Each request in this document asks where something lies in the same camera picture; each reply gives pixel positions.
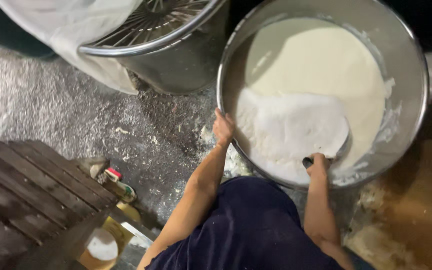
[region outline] large metal basin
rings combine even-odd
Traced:
[[[254,8],[231,35],[217,77],[218,107],[224,111],[224,96],[245,85],[244,68],[252,37],[261,28],[285,19],[312,17],[333,22],[355,34],[373,53],[383,79],[395,85],[385,101],[385,112],[372,149],[353,170],[339,174],[342,185],[352,187],[374,179],[405,153],[423,120],[428,100],[428,70],[423,53],[408,26],[392,10],[375,0],[267,0]],[[239,147],[233,145],[253,166]],[[307,189],[307,185],[263,175],[282,185]]]

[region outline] white powder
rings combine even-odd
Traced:
[[[243,150],[271,175],[288,182],[307,183],[301,159],[318,152],[318,145],[308,145],[315,134],[304,138],[295,136],[297,130],[288,130],[315,129],[314,123],[329,125],[340,119],[338,107],[328,105],[314,107],[310,111],[314,117],[308,118],[300,110],[308,106],[307,102],[334,102],[327,103],[323,98],[318,102],[302,101],[303,93],[335,97],[343,104],[352,144],[333,169],[353,166],[371,148],[383,117],[386,86],[368,48],[349,31],[317,19],[273,23],[261,29],[253,40],[245,80],[247,88],[234,97],[238,100],[232,104],[237,106],[228,111],[236,117],[236,138]],[[321,111],[322,108],[331,109],[334,114]],[[340,139],[339,134],[321,130],[317,134],[325,136],[319,137],[318,143],[325,147],[331,146],[327,140]]]

